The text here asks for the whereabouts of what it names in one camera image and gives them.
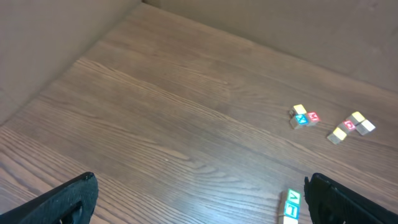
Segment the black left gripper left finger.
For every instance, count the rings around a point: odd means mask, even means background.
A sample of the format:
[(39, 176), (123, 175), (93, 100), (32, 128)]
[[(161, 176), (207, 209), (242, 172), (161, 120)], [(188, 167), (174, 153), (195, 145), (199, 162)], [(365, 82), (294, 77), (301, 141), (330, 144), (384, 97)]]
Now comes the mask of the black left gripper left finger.
[(98, 199), (98, 181), (85, 172), (1, 215), (1, 223), (89, 224)]

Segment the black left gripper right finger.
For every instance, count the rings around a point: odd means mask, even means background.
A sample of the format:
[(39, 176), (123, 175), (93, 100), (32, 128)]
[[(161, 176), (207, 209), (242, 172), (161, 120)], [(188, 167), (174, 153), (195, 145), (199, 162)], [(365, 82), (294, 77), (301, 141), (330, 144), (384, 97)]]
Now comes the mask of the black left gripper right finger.
[(304, 179), (304, 197), (313, 224), (397, 224), (397, 214), (331, 178)]

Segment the green letter wooden block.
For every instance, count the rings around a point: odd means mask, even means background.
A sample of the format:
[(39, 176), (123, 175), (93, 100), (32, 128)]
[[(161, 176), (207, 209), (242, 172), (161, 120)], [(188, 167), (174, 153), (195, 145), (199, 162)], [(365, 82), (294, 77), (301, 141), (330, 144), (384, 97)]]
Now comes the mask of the green letter wooden block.
[(294, 189), (287, 189), (282, 192), (282, 201), (289, 201), (296, 205), (301, 204), (301, 193)]

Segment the violin drawing wooden block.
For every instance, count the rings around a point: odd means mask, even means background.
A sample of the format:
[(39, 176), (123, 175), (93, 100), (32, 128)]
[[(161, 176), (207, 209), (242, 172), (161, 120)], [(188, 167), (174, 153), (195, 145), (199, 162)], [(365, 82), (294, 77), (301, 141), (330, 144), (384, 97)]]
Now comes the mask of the violin drawing wooden block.
[(299, 221), (288, 216), (279, 216), (278, 224), (298, 224)]

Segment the blue letter wooden block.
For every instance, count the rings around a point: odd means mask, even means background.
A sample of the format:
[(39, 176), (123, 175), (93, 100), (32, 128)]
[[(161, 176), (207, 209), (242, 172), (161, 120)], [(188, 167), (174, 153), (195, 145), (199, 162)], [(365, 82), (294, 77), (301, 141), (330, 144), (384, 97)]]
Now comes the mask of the blue letter wooden block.
[(279, 205), (278, 216), (285, 216), (298, 220), (299, 213), (300, 205), (292, 203), (291, 201), (282, 201)]

